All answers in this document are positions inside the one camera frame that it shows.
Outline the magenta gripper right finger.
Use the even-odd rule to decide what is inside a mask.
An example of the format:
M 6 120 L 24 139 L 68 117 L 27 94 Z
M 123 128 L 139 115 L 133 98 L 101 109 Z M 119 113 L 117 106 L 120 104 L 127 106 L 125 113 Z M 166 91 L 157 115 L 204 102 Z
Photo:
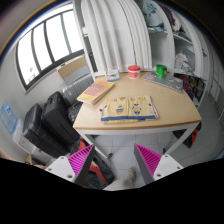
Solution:
M 134 144 L 134 155 L 145 184 L 160 180 L 182 169 L 182 166 L 169 154 L 160 155 L 137 143 Z

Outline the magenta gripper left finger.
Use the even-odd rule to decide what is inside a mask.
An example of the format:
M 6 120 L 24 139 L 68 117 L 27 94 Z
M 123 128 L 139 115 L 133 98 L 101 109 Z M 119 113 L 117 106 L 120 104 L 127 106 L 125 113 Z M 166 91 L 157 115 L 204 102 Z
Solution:
M 68 157 L 60 156 L 46 170 L 78 186 L 83 186 L 94 155 L 94 146 L 90 145 Z

